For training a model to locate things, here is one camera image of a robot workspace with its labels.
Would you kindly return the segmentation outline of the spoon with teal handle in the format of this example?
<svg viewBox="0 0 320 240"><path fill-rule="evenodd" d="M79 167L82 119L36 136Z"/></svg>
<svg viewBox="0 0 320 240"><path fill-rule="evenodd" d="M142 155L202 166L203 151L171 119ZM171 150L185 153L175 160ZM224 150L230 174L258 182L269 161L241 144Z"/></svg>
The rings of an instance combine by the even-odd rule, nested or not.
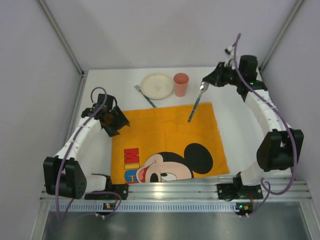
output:
<svg viewBox="0 0 320 240"><path fill-rule="evenodd" d="M194 103L194 105L193 105L193 108L192 108L191 113L190 113L190 115L189 115L189 117L188 117L188 120L187 120L189 123L190 123L190 122L192 121L192 119L193 119L193 116L194 116L194 114L195 114L195 112L196 112L196 109L197 109L199 103L200 103L200 100L201 100L202 95L208 90L208 88L209 88L209 83L208 83L208 82L205 82L205 81L202 81L201 84L200 84L200 92L199 92L199 95L198 95L198 97L197 97L197 99L196 99L196 101L195 101L195 103Z"/></svg>

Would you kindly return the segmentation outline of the fork with teal handle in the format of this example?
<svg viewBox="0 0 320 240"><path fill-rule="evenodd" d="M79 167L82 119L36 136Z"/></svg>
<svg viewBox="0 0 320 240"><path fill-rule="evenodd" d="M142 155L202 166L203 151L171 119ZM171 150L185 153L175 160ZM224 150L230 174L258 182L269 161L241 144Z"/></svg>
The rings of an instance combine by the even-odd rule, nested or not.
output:
<svg viewBox="0 0 320 240"><path fill-rule="evenodd" d="M142 94L142 96L149 102L149 104L153 107L156 108L156 105L150 100L149 97L147 97L141 90L141 87L139 85L135 85L134 88Z"/></svg>

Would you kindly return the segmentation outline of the orange cartoon print cloth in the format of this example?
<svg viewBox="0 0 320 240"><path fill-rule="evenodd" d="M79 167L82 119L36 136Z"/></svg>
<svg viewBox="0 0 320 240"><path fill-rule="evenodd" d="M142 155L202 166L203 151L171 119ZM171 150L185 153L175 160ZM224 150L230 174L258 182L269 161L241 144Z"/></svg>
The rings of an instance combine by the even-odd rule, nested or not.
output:
<svg viewBox="0 0 320 240"><path fill-rule="evenodd" d="M212 103L125 111L129 127L112 138L114 184L160 183L229 173Z"/></svg>

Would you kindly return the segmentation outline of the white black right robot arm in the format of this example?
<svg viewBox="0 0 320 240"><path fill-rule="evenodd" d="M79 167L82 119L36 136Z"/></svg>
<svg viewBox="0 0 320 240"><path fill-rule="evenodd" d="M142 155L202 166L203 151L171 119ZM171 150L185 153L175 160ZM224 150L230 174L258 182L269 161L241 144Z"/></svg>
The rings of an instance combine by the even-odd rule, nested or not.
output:
<svg viewBox="0 0 320 240"><path fill-rule="evenodd" d="M257 66L256 56L242 55L238 65L235 65L235 57L229 56L202 79L199 88L203 94L209 86L235 86L264 134L256 151L256 161L233 178L233 185L238 191L259 185L266 172L296 167L304 140L304 134L300 129L291 128L280 117L267 86L258 79Z"/></svg>

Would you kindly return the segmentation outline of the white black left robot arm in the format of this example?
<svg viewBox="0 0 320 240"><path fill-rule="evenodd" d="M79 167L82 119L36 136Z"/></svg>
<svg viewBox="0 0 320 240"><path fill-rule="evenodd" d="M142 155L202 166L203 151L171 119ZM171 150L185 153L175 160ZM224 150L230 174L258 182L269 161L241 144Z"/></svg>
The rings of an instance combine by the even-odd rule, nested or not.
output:
<svg viewBox="0 0 320 240"><path fill-rule="evenodd" d="M86 160L86 151L101 131L112 138L129 124L116 98L100 93L97 102L82 112L78 126L64 147L55 156L44 160L46 193L81 199L86 194L110 189L111 177L95 172L100 161L95 157Z"/></svg>

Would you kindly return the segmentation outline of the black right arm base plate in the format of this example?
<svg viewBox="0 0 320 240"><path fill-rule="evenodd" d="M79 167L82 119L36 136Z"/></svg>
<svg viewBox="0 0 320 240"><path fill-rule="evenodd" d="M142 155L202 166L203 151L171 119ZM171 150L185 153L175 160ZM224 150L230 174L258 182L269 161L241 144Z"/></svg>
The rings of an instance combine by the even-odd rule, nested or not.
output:
<svg viewBox="0 0 320 240"><path fill-rule="evenodd" d="M220 183L216 185L219 200L254 200L263 199L260 185L255 186L235 186L233 183Z"/></svg>

